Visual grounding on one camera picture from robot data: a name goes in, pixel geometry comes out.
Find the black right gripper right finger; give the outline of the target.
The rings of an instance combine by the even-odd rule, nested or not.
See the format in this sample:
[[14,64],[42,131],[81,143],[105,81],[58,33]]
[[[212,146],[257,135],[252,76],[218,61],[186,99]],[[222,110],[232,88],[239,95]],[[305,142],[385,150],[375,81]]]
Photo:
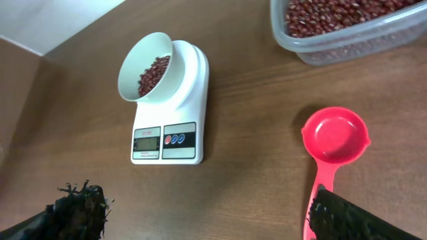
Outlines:
[[420,240],[320,186],[308,211],[318,240]]

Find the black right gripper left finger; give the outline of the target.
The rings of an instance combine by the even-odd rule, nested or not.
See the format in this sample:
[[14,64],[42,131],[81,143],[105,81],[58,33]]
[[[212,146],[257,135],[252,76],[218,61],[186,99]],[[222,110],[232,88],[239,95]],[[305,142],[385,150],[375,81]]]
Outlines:
[[1,240],[100,240],[111,212],[99,185],[85,181],[66,184],[59,190],[66,195],[45,210],[1,232]]

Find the red plastic measuring scoop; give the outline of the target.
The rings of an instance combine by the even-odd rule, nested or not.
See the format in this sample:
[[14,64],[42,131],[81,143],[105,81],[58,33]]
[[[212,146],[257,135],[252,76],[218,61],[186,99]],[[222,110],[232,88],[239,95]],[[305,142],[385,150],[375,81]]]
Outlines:
[[336,171],[360,158],[371,140],[364,120],[344,107],[316,111],[301,133],[304,147],[317,165],[308,202],[311,205],[320,188],[333,191]]

